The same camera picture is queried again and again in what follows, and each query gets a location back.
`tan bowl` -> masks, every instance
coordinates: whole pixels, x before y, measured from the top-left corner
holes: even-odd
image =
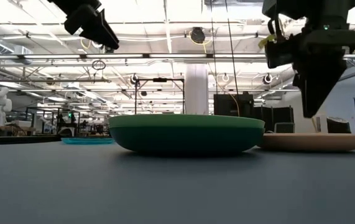
[[[355,150],[355,134],[264,134],[258,146],[277,151],[344,152]]]

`table surface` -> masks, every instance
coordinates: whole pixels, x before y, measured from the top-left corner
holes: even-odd
[[[0,146],[0,223],[355,223],[355,152],[143,157]]]

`green bowl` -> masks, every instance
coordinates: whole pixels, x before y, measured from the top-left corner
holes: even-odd
[[[233,116],[191,114],[138,114],[109,118],[109,127],[264,128],[264,121]]]
[[[116,127],[109,129],[123,148],[152,155],[220,156],[237,154],[262,141],[263,128]]]

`ceiling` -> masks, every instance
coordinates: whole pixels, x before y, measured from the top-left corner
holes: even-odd
[[[263,51],[258,47],[258,43],[269,35],[268,18],[261,13],[261,3],[231,4],[228,5],[228,13],[226,6],[222,4],[212,8],[211,13],[208,4],[203,4],[202,0],[102,0],[102,3],[106,20],[120,39],[120,48],[115,51],[117,54],[261,54]],[[303,19],[292,21],[284,16],[281,20],[286,34],[300,32],[305,22]],[[13,47],[24,46],[33,54],[103,53],[95,43],[81,39],[77,34],[67,33],[63,28],[64,21],[65,14],[47,0],[0,0],[0,42]],[[355,8],[349,12],[348,22],[351,24],[350,28],[355,29]],[[207,37],[205,45],[195,44],[190,39],[193,27],[203,28]],[[134,102],[134,93],[117,90],[134,89],[130,83],[133,74],[139,78],[183,78],[187,64],[193,63],[192,60],[106,59],[103,60],[106,68],[96,71],[92,68],[94,61],[38,59],[24,65],[12,60],[0,60],[0,79],[19,79],[24,75],[32,80],[55,79],[54,85],[36,83],[36,86],[32,86],[33,83],[20,83],[20,89],[62,89],[65,85],[57,83],[59,79],[91,79],[90,82],[81,82],[79,88],[112,90],[95,94],[107,103],[116,103],[119,108],[124,108],[125,104],[129,105],[125,106],[128,109],[118,111],[129,113],[131,103]],[[271,70],[261,60],[237,60],[236,63],[225,60],[199,60],[195,63],[208,64],[209,88],[212,90],[216,88],[214,76],[218,77],[220,87],[225,89],[235,88],[234,74],[237,76],[239,89],[265,89],[285,85],[293,75],[288,65]],[[278,77],[273,80],[271,86],[262,83],[262,78],[268,73]],[[94,78],[106,79],[109,82],[95,82]],[[181,87],[180,83],[148,82],[142,87],[143,90],[148,88],[173,91],[149,91],[147,96],[139,95],[139,99],[143,105],[154,104],[153,100],[147,99],[169,99],[167,110],[180,110],[179,101],[173,99],[182,98],[179,89]],[[46,92],[37,94],[50,95]],[[82,103],[85,100],[85,96],[80,97],[72,92],[58,94],[57,97],[70,97],[69,101],[74,103]],[[88,103],[98,102],[91,101],[90,98],[86,100]],[[165,106],[161,105],[164,104],[160,104],[159,108],[143,106],[142,111],[167,111],[163,110]]]

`white column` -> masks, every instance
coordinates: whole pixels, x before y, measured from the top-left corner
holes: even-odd
[[[186,114],[209,114],[208,70],[206,65],[187,65],[185,106]]]

